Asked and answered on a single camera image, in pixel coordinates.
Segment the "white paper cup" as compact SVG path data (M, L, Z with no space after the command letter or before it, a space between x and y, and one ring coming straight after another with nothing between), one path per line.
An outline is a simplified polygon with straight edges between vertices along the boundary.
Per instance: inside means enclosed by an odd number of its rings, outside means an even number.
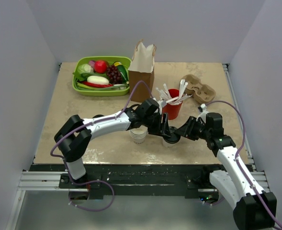
M165 139L162 140L162 144L166 148L171 148L171 147L175 146L177 143L178 142L168 142Z

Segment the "brown pulp cup carrier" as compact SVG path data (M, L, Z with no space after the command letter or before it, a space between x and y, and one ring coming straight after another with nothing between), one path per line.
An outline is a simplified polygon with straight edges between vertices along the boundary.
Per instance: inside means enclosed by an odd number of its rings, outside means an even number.
M200 78L187 74L182 77L187 86L184 93L187 95L192 95L193 99L200 104L207 104L211 102L215 96L215 90L207 84L203 84Z

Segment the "brown paper bag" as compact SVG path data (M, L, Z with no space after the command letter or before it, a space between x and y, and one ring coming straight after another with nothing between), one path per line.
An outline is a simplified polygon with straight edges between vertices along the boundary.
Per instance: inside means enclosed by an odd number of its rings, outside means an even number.
M131 100L143 102L150 98L155 79L156 46L145 46L141 39L135 46L134 54L128 68Z

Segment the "black plastic coffee lid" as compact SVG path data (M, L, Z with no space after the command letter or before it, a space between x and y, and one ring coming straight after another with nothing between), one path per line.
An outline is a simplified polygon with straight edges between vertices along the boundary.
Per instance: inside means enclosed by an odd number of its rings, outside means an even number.
M163 140L169 144L176 144L180 140L180 135L175 134L175 131L177 130L176 127L170 126L170 137L164 137Z

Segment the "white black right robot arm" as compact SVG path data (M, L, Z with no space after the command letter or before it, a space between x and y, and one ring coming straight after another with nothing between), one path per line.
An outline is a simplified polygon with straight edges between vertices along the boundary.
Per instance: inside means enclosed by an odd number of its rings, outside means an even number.
M275 225L277 199L266 192L254 179L237 154L232 138L224 134L223 118L219 113L189 117L175 134L190 140L203 139L224 167L204 173L201 183L218 189L233 210L235 224L240 230L260 230Z

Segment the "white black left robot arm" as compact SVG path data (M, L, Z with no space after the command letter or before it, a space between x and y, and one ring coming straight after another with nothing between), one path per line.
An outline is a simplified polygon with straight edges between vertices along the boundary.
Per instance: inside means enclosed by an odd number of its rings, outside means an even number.
M171 137L168 115L160 112L158 102L152 98L112 115L92 119L81 119L79 115L71 116L54 136L56 147L61 151L61 157L70 174L70 183L76 188L82 188L87 182L82 156L91 140L141 126L146 127L150 135Z

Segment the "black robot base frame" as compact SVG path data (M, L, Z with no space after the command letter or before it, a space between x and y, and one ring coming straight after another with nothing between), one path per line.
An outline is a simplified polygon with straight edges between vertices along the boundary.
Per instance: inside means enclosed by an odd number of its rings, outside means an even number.
M69 190L75 200L103 199L104 196L182 196L198 198L206 193L218 197L209 174L224 170L221 164L137 165L87 164L86 179L72 184L64 165L34 164L32 172L59 173L57 185Z

